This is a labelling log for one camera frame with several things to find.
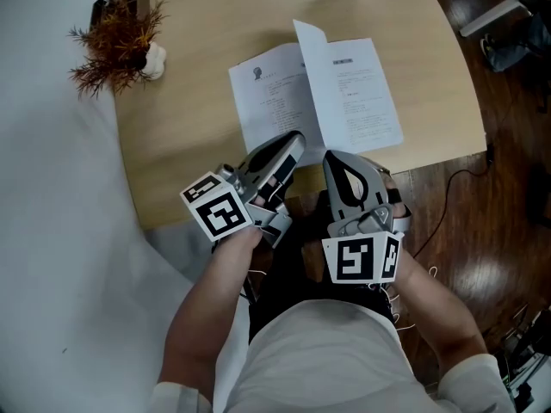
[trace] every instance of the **page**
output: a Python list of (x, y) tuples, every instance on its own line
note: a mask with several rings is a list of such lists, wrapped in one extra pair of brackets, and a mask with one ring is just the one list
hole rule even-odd
[(247, 152), (291, 130), (306, 138), (299, 166), (321, 163), (324, 142), (298, 44), (285, 44), (230, 69)]
[(344, 108), (345, 151), (361, 153), (401, 144), (404, 135), (373, 41), (336, 41), (329, 47)]
[(324, 31), (310, 24), (293, 20), (299, 37), (300, 49), (312, 90), (319, 128), (325, 147), (331, 150), (347, 150), (349, 134), (344, 126), (344, 110), (339, 95), (337, 79), (332, 66), (332, 50)]

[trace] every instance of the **shirt sleeve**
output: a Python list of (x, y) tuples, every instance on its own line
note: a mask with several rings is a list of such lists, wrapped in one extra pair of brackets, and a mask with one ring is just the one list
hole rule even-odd
[(213, 413), (212, 405), (197, 389), (161, 382), (153, 389), (148, 413)]
[(477, 354), (451, 368), (440, 381), (438, 397), (462, 413), (514, 413), (509, 393), (499, 376), (498, 361)]

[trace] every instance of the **black cable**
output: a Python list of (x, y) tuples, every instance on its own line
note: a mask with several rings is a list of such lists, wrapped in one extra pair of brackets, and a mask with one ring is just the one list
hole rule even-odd
[(427, 244), (429, 244), (430, 240), (432, 240), (432, 238), (434, 237), (434, 235), (438, 231), (438, 228), (440, 228), (440, 225), (442, 224), (444, 218), (446, 217), (446, 212), (448, 211), (449, 187), (451, 186), (451, 182), (454, 179), (454, 177), (456, 177), (460, 173), (468, 173), (471, 176), (482, 177), (482, 176), (485, 176), (488, 173), (488, 171), (490, 171), (490, 167), (492, 166), (492, 163), (493, 163), (494, 146), (495, 146), (495, 143), (498, 141), (498, 136), (499, 136), (499, 132), (501, 131), (501, 126), (503, 125), (503, 123), (507, 119), (507, 117), (509, 116), (509, 113), (511, 112), (511, 109), (512, 109), (513, 105), (515, 104), (515, 102), (517, 101), (517, 98), (518, 98), (519, 95), (520, 95), (520, 89), (517, 91), (517, 93), (515, 94), (515, 96), (511, 100), (511, 103), (509, 104), (509, 107), (507, 108), (507, 110), (506, 110), (505, 114), (503, 115), (503, 117), (501, 118), (501, 120), (499, 120), (498, 130), (496, 131), (496, 134), (493, 137), (493, 142), (488, 144), (488, 146), (487, 146), (488, 150), (486, 152), (486, 169), (482, 173), (473, 173), (471, 170), (466, 170), (466, 169), (457, 170), (453, 175), (451, 175), (449, 177), (448, 185), (446, 186), (446, 196), (445, 196), (445, 199), (444, 199), (444, 209), (443, 209), (443, 212), (442, 212), (442, 216), (440, 217), (440, 220), (436, 224), (435, 229), (429, 235), (429, 238), (427, 238), (426, 241), (421, 245), (421, 248), (418, 249), (418, 251), (415, 253), (413, 258), (416, 258), (419, 254), (421, 254), (421, 251), (424, 250), (425, 246)]
[(453, 181), (454, 177), (456, 177), (457, 175), (459, 175), (460, 173), (468, 173), (469, 175), (471, 176), (476, 176), (476, 177), (482, 177), (484, 176), (489, 170), (489, 167), (486, 167), (486, 169), (482, 172), (482, 173), (473, 173), (471, 170), (458, 170), (456, 171), (453, 175), (451, 175), (448, 179), (448, 186), (446, 187), (446, 196), (445, 196), (445, 200), (444, 200), (444, 210), (443, 210), (443, 213), (442, 213), (442, 216), (440, 217), (440, 220), (438, 221), (438, 223), (436, 224), (436, 227), (435, 229), (432, 231), (432, 233), (429, 235), (429, 238), (426, 239), (426, 241), (423, 243), (423, 245), (421, 246), (421, 248), (418, 249), (418, 251), (415, 253), (415, 255), (413, 256), (413, 258), (416, 258), (422, 250), (424, 250), (424, 247), (429, 244), (430, 240), (432, 240), (432, 238), (434, 237), (434, 235), (436, 234), (436, 232), (438, 231), (438, 228), (440, 228), (440, 225), (442, 224), (444, 218), (446, 217), (446, 212), (448, 211), (448, 193), (449, 193), (449, 187), (451, 186), (451, 182)]

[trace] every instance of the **dried plant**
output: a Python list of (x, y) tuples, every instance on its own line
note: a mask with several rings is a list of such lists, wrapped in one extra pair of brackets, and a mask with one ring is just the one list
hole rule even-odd
[(142, 69), (149, 45), (164, 19), (161, 15), (164, 2), (155, 3), (143, 20), (130, 11), (131, 2), (108, 0), (102, 19), (89, 32), (76, 28), (69, 32), (69, 36), (89, 52), (84, 65), (70, 70), (79, 97), (90, 92), (98, 96), (105, 83), (120, 94), (132, 83), (151, 81)]

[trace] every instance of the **wire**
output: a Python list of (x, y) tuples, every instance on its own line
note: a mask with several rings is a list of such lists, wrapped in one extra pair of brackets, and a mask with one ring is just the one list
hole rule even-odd
[(257, 269), (249, 269), (249, 272), (258, 272), (259, 274), (267, 275), (264, 271), (259, 271)]
[(507, 360), (507, 357), (505, 354), (503, 354), (503, 357), (505, 358), (505, 365), (507, 366), (507, 387), (509, 387), (509, 384), (511, 383), (511, 372), (509, 372), (509, 361)]
[(393, 301), (395, 301), (395, 300), (399, 297), (399, 293), (397, 293), (397, 294), (394, 295), (392, 298), (390, 298), (390, 295), (388, 295), (387, 289), (385, 289), (384, 287), (382, 287), (381, 290), (382, 290), (382, 292), (384, 292), (384, 293), (387, 295), (388, 303), (392, 303)]
[[(498, 136), (499, 136), (499, 132), (501, 132), (501, 126), (503, 125), (503, 123), (505, 122), (505, 120), (507, 119), (507, 117), (509, 116), (509, 113), (511, 112), (511, 109), (513, 107), (513, 105), (515, 104), (515, 102), (517, 101), (517, 98), (519, 97), (520, 95), (520, 92), (521, 90), (519, 89), (517, 91), (517, 93), (515, 94), (515, 96), (511, 99), (511, 102), (509, 104), (509, 107), (507, 108), (507, 110), (505, 111), (503, 117), (501, 118), (501, 120), (499, 120), (498, 122), (498, 126), (497, 126), (497, 131), (496, 131), (496, 134), (494, 135), (493, 137), (493, 142), (491, 142), (488, 146), (490, 145), (494, 145), (495, 147), (495, 143), (498, 142)], [(418, 251), (415, 253), (415, 255), (413, 256), (413, 258), (417, 258), (417, 256), (419, 254), (421, 254), (421, 251), (424, 250), (424, 248), (426, 247), (427, 244), (429, 244), (430, 240), (432, 240), (432, 238), (434, 237), (434, 235), (436, 234), (436, 232), (438, 231), (438, 228), (440, 228), (440, 225), (442, 224), (443, 220), (444, 220), (444, 217), (446, 217), (446, 212), (448, 211), (448, 194), (449, 194), (449, 187), (451, 186), (451, 181), (454, 179), (454, 177), (456, 177), (457, 175), (459, 175), (460, 173), (468, 173), (469, 175), (471, 176), (475, 176), (475, 177), (482, 177), (482, 176), (485, 176), (488, 171), (490, 171), (490, 166), (491, 166), (491, 163), (488, 163), (486, 165), (486, 169), (482, 172), (482, 173), (473, 173), (471, 170), (457, 170), (453, 175), (451, 175), (448, 179), (448, 185), (446, 187), (446, 196), (445, 196), (445, 200), (444, 200), (444, 209), (443, 209), (443, 212), (442, 212), (442, 216), (440, 217), (440, 220), (438, 221), (438, 223), (436, 224), (436, 227), (435, 229), (432, 231), (432, 233), (429, 235), (429, 238), (426, 239), (426, 241), (423, 243), (423, 245), (421, 245), (421, 248), (418, 249)]]
[(408, 330), (408, 329), (411, 329), (412, 327), (415, 327), (415, 324), (412, 324), (411, 326), (407, 326), (407, 327), (400, 327), (399, 329), (396, 329), (396, 331), (399, 332), (400, 330)]
[(444, 210), (442, 212), (442, 216), (440, 216), (440, 220), (438, 220), (438, 223), (436, 224), (435, 229), (432, 231), (432, 233), (429, 235), (429, 237), (426, 239), (426, 241), (421, 245), (421, 248), (418, 249), (418, 251), (415, 253), (413, 258), (417, 258), (419, 254), (421, 254), (421, 251), (424, 250), (425, 246), (429, 244), (430, 240), (434, 237), (438, 229), (440, 228), (440, 225), (442, 224), (444, 218), (446, 217), (446, 212), (448, 211), (448, 195), (449, 195), (449, 187), (451, 187), (451, 182), (454, 180), (454, 177), (461, 173), (468, 173), (471, 176), (475, 177), (482, 177), (488, 172), (489, 168), (486, 167), (486, 169), (482, 173), (473, 173), (471, 170), (457, 170), (453, 175), (451, 175), (448, 179), (448, 185), (446, 186), (446, 195), (444, 200)]
[(384, 293), (386, 294), (387, 300), (388, 300), (388, 302), (390, 303), (392, 300), (390, 300), (390, 297), (388, 296), (387, 289), (385, 289), (384, 287), (381, 287), (381, 290), (382, 290), (382, 292), (384, 292)]

